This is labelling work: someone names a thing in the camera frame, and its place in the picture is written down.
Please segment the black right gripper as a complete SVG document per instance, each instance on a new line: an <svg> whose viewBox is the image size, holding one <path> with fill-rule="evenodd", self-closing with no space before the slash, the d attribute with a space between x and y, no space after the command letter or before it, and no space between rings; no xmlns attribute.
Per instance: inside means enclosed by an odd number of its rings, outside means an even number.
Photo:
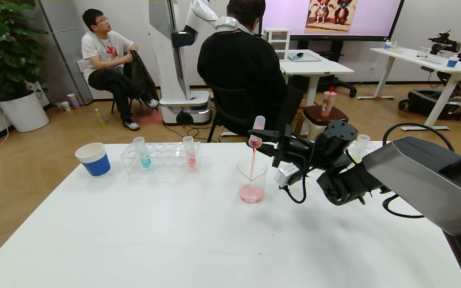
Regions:
<svg viewBox="0 0 461 288"><path fill-rule="evenodd" d="M261 139L279 139L276 148L272 144L264 144L263 142L247 142L247 145L254 153L273 157L272 166L275 168L278 168L281 162L294 164L298 168L304 168L306 162L311 161L312 142L301 139L294 134L290 124L286 124L284 134L281 137L280 132L274 130L250 129L248 133L250 136Z"/></svg>

